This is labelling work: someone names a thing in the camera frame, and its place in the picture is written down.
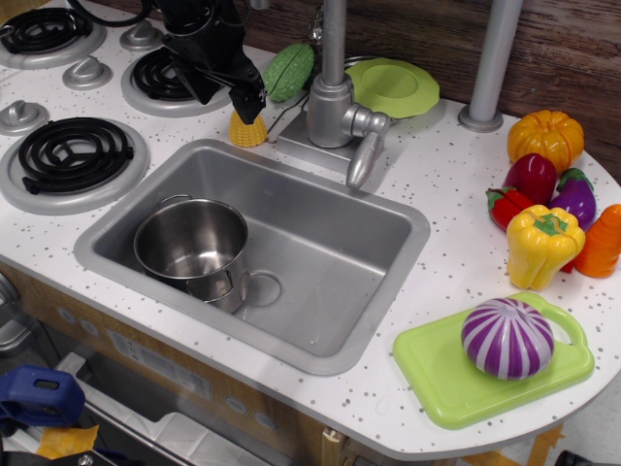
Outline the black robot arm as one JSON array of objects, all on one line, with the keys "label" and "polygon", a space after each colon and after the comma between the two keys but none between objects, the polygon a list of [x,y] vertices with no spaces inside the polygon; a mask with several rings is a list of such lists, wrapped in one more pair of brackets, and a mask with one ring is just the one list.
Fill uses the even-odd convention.
[{"label": "black robot arm", "polygon": [[245,29],[232,1],[143,1],[160,12],[164,47],[177,77],[195,100],[211,101],[222,87],[242,122],[252,124],[266,105],[265,85],[244,52]]}]

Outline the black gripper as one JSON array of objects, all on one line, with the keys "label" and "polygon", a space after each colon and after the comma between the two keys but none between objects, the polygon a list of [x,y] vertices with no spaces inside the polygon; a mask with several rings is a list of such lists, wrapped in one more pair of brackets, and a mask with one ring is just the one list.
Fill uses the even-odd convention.
[{"label": "black gripper", "polygon": [[223,87],[244,124],[252,124],[266,107],[267,92],[260,73],[245,55],[245,30],[221,21],[188,34],[168,32],[164,45],[186,89],[202,104]]}]

